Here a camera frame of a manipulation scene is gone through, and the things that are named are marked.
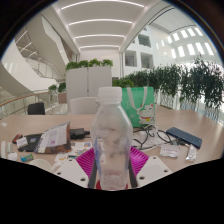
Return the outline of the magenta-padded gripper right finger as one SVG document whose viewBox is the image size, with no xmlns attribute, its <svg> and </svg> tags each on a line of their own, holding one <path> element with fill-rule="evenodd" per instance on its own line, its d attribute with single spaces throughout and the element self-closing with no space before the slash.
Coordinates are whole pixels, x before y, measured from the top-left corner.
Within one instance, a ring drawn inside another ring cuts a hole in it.
<svg viewBox="0 0 224 224">
<path fill-rule="evenodd" d="M 157 181 L 172 171 L 158 156 L 148 156 L 132 147 L 130 151 L 129 177 L 132 188 L 139 188 Z"/>
</svg>

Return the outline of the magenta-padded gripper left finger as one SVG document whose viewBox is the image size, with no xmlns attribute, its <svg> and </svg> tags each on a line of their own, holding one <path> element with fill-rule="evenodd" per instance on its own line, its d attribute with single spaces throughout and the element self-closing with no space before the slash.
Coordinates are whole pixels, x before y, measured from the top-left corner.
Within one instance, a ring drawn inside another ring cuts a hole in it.
<svg viewBox="0 0 224 224">
<path fill-rule="evenodd" d="M 77 159 L 66 160 L 54 174 L 81 187 L 93 189 L 97 174 L 94 149 L 87 150 Z"/>
</svg>

